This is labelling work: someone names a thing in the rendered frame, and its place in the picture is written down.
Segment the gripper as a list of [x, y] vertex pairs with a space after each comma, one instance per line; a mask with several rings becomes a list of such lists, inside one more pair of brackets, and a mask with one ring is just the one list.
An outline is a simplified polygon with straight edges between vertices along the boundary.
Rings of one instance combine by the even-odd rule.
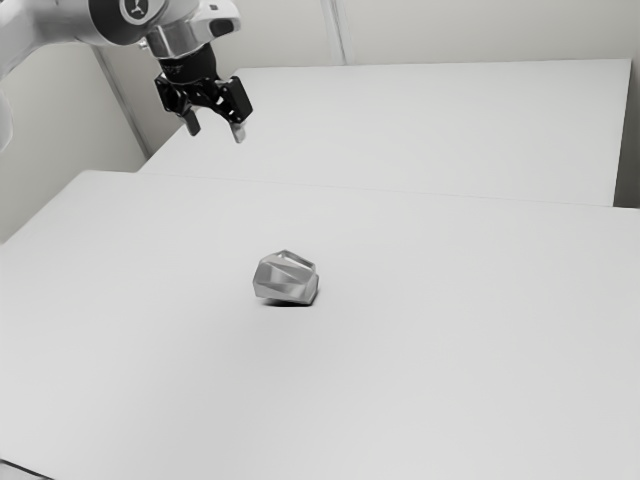
[[205, 87], [205, 106], [222, 117], [230, 127], [236, 143], [246, 139], [245, 123], [253, 106], [238, 76], [220, 80], [216, 57], [207, 43], [180, 58], [161, 59], [162, 73], [154, 79], [165, 111], [175, 114], [191, 136], [201, 131], [193, 103], [185, 86]]

